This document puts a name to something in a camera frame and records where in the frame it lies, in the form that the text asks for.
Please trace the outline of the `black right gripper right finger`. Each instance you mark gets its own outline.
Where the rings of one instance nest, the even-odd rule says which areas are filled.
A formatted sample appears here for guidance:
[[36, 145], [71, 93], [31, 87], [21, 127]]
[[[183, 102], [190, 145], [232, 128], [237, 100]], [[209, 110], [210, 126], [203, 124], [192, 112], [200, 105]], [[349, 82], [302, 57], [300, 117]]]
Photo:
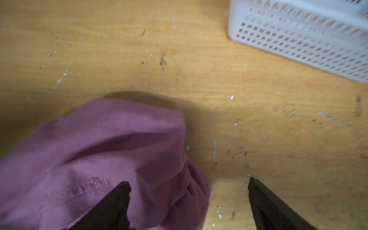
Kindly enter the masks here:
[[249, 201], [258, 230], [314, 230], [260, 180], [251, 177]]

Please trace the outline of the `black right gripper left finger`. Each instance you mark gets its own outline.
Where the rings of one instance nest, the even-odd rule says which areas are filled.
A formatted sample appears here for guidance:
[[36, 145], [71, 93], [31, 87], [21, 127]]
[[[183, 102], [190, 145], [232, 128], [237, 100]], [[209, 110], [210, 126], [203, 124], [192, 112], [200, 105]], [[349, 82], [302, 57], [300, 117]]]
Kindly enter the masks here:
[[74, 224], [72, 230], [127, 230], [130, 202], [129, 182], [121, 182], [93, 209]]

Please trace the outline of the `magenta t-shirt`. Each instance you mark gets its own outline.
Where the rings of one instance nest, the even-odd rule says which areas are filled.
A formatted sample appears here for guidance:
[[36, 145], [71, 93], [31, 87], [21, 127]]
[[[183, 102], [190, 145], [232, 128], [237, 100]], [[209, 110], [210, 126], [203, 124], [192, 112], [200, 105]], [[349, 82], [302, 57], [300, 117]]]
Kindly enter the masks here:
[[201, 230], [210, 189], [184, 151], [182, 112], [96, 99], [1, 159], [1, 229], [69, 230], [119, 183], [130, 230]]

